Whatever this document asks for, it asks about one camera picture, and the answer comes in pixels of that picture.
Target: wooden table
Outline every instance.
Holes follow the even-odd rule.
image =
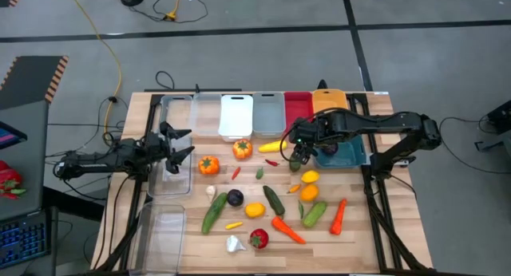
[[[128,115],[126,117],[123,138],[138,139],[144,135],[145,125],[149,114],[151,93],[134,93],[131,98]],[[388,94],[367,94],[371,114],[391,114],[392,104]],[[187,108],[181,114],[172,114],[172,117],[186,116]],[[380,152],[387,150],[399,141],[398,135],[376,135]],[[194,138],[196,146],[194,157],[215,155],[220,159],[221,170],[216,177],[207,177],[196,172],[195,162],[192,162],[193,187],[192,194],[183,199],[158,200],[159,203],[179,203],[186,210],[186,230],[182,257],[180,260],[180,273],[370,273],[378,272],[378,262],[374,248],[374,239],[369,221],[369,211],[366,196],[363,193],[363,180],[359,168],[322,170],[321,178],[317,182],[319,199],[328,202],[328,208],[323,217],[313,229],[305,229],[299,223],[298,195],[287,195],[286,191],[292,184],[300,183],[300,176],[308,168],[313,168],[312,161],[299,172],[290,173],[287,164],[278,153],[258,153],[257,148],[268,140],[252,138],[254,155],[243,163],[236,161],[232,155],[231,143],[224,143],[220,138],[210,140]],[[266,165],[264,159],[278,160],[282,165],[274,168]],[[240,175],[231,180],[232,172],[241,166]],[[257,168],[264,166],[265,175],[256,180]],[[395,168],[393,174],[410,182],[410,175],[405,168]],[[107,225],[105,237],[105,251],[100,263],[107,257],[110,241],[113,247],[121,240],[125,233],[129,207],[133,193],[133,181],[128,181],[122,188],[117,201],[116,218],[113,220],[113,202],[125,174],[117,173],[112,178],[107,206]],[[213,184],[218,192],[229,191],[236,188],[245,195],[245,203],[261,202],[267,207],[265,216],[261,219],[247,219],[244,210],[235,209],[227,205],[220,218],[216,221],[209,235],[202,235],[200,227],[202,219],[209,208],[209,201],[205,195],[205,188]],[[306,245],[294,243],[286,235],[275,231],[271,227],[274,216],[267,200],[263,195],[262,186],[272,187],[279,195],[286,207],[285,221],[304,239]],[[386,181],[390,209],[394,217],[395,230],[402,241],[416,258],[426,266],[432,266],[430,253],[426,244],[426,237],[422,229],[421,218],[417,203],[409,188],[399,182],[389,179]],[[330,235],[328,227],[334,217],[339,201],[347,199],[343,221],[343,232],[340,236]],[[307,211],[311,205],[305,204]],[[113,239],[110,239],[112,223],[115,221]],[[232,231],[224,229],[225,224],[243,221],[244,225]],[[104,223],[101,223],[97,238],[93,264],[100,254]],[[256,228],[265,229],[270,235],[270,244],[263,250],[254,251],[246,245],[247,251],[229,254],[226,251],[225,241],[229,235],[236,235],[243,242],[247,242],[249,234]],[[392,267],[390,244],[382,231],[386,262]],[[164,262],[157,265],[164,268]]]

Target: gray floor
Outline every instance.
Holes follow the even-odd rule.
[[[343,0],[202,0],[209,15],[200,22],[155,23],[128,11],[118,0],[79,0],[103,34],[210,30],[268,26],[346,25]],[[150,8],[146,0],[141,10]],[[455,22],[509,19],[511,0],[351,0],[358,24]],[[172,9],[173,1],[161,3]],[[194,18],[197,2],[184,0],[178,15]],[[20,0],[0,9],[0,37],[91,34],[72,0]],[[511,28],[477,27],[360,32],[375,90],[389,91],[396,110],[423,112],[436,120],[459,116],[478,120],[507,101],[511,93]],[[156,71],[165,69],[176,87],[243,90],[313,89],[320,79],[346,91],[364,90],[350,33],[310,32],[111,40],[121,60],[121,97],[157,88]],[[98,41],[0,43],[0,72],[18,55],[67,55],[66,68],[50,108],[50,122],[95,123],[97,108],[117,83],[116,65]],[[119,104],[111,123],[125,117]],[[49,127],[48,153],[78,148],[95,128]],[[478,167],[511,170],[499,149],[481,154],[473,142],[487,138],[473,124],[442,127],[446,142]],[[83,149],[105,150],[98,137]],[[434,266],[442,271],[509,274],[511,179],[476,172],[444,148],[418,153],[411,173]],[[94,177],[74,181],[87,183]],[[51,173],[45,185],[66,191]],[[106,183],[81,189],[104,195]],[[75,223],[58,255],[59,274],[84,270],[82,246],[98,224],[63,215]],[[60,226],[63,236],[68,227]],[[92,254],[95,235],[86,253]]]

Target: red tray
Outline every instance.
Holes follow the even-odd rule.
[[[309,92],[285,92],[286,132],[297,117],[307,117],[314,113],[312,94]]]

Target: yellow cable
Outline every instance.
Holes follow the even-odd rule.
[[[176,0],[176,5],[174,6],[174,10],[172,10],[172,12],[166,14],[167,17],[173,21],[176,20],[176,13],[177,13],[177,8],[179,8],[179,2],[180,2],[180,0]]]
[[[74,0],[74,2],[77,3],[78,8],[80,8],[81,12],[84,14],[84,16],[87,18],[87,20],[89,20],[89,23],[93,27],[93,30],[94,30],[94,33],[96,34],[97,39],[100,42],[102,42],[103,45],[106,46],[106,48],[109,50],[110,54],[112,54],[112,57],[115,59],[115,62],[117,63],[117,71],[119,73],[119,77],[118,77],[119,81],[117,82],[117,87],[115,88],[115,92],[113,93],[113,96],[116,97],[117,93],[119,93],[119,89],[121,88],[121,84],[122,84],[121,63],[119,62],[119,58],[117,58],[117,55],[113,52],[112,48],[110,48],[110,46],[105,41],[103,41],[103,39],[99,35],[99,32],[96,29],[96,26],[93,23],[93,20],[89,17],[87,12],[85,12],[85,9],[80,5],[80,2],[78,0]],[[103,132],[106,132],[106,126],[108,125],[108,122],[109,122],[109,114],[110,114],[111,108],[112,108],[112,101],[109,102],[109,107],[106,109],[105,123],[103,124],[104,125]]]

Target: garlic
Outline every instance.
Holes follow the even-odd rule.
[[[212,203],[216,195],[216,188],[212,185],[206,187],[206,195],[209,198],[209,203]]]
[[[241,244],[241,241],[236,236],[231,235],[227,239],[227,251],[228,252],[236,252],[238,250],[246,250],[246,249],[247,248],[245,248],[243,246],[243,244]]]

